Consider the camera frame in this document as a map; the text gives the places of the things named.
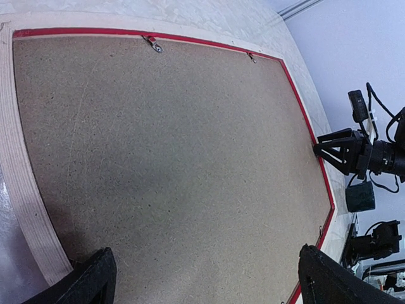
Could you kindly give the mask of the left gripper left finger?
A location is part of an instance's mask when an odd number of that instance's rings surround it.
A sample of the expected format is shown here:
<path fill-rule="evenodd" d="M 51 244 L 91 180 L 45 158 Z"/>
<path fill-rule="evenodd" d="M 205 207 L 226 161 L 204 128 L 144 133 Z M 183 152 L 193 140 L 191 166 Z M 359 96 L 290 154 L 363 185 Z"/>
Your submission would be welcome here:
<path fill-rule="evenodd" d="M 109 247 L 96 251 L 60 282 L 26 300 L 26 303 L 113 303 L 116 262 Z"/>

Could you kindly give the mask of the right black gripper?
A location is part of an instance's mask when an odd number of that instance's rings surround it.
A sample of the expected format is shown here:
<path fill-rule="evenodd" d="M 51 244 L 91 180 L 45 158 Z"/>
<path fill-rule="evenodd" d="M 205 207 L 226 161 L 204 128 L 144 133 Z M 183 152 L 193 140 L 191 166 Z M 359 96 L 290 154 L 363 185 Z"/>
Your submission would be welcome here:
<path fill-rule="evenodd" d="M 376 175 L 399 175 L 398 145 L 383 140 L 372 144 L 362 132 L 351 128 L 319 136 L 313 151 L 344 175 L 363 178 L 367 170 Z"/>

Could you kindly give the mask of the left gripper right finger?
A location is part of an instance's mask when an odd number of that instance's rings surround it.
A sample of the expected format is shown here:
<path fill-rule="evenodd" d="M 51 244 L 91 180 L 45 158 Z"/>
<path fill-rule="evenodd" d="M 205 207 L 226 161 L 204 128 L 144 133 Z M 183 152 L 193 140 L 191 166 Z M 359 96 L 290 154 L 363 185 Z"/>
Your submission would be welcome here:
<path fill-rule="evenodd" d="M 303 303 L 398 303 L 363 282 L 324 252 L 305 244 L 299 253 L 298 277 Z"/>

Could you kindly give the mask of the wooden red photo frame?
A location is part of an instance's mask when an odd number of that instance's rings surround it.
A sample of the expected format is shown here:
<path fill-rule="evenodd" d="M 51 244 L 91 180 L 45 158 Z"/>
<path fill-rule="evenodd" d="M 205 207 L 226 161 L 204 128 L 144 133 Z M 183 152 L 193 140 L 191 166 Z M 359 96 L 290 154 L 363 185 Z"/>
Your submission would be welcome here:
<path fill-rule="evenodd" d="M 196 22 L 124 16 L 93 12 L 8 13 L 1 16 L 1 168 L 18 225 L 41 276 L 47 285 L 60 282 L 73 267 L 42 199 L 27 149 L 18 104 L 13 44 L 23 39 L 53 37 L 112 37 L 142 39 L 157 53 L 165 41 L 195 44 L 279 62 L 299 103 L 312 140 L 330 131 L 318 93 L 302 56 L 283 20 L 270 15 L 263 34 L 238 35 L 229 29 Z M 342 255 L 347 224 L 344 178 L 318 160 L 325 181 L 330 210 L 315 245 L 334 260 Z M 302 301 L 298 282 L 290 298 Z"/>

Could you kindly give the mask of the brown backing board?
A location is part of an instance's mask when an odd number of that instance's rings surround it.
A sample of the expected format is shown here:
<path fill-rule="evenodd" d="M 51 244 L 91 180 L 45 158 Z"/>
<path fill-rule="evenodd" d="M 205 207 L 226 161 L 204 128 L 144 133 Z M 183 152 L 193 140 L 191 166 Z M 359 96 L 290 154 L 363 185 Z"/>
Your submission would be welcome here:
<path fill-rule="evenodd" d="M 330 210 L 281 64 L 142 39 L 13 44 L 23 133 L 67 255 L 110 247 L 117 303 L 280 303 Z"/>

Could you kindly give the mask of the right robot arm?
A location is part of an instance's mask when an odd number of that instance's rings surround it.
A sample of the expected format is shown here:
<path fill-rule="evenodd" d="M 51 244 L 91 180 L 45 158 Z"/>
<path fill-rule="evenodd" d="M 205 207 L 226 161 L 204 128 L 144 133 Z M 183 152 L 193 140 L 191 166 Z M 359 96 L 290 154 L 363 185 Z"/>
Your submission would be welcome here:
<path fill-rule="evenodd" d="M 353 174 L 361 180 L 359 184 L 349 184 L 346 188 L 346 205 L 350 212 L 363 212 L 375 208 L 374 187 L 398 193 L 399 189 L 389 189 L 377 184 L 372 175 L 392 174 L 396 186 L 404 182 L 404 110 L 389 122 L 386 132 L 396 123 L 394 140 L 371 142 L 361 130 L 350 128 L 320 136 L 313 151 L 345 175 Z M 402 236 L 400 222 L 392 220 L 379 222 L 364 236 L 351 237 L 347 245 L 347 264 L 359 260 L 386 258 L 400 250 Z"/>

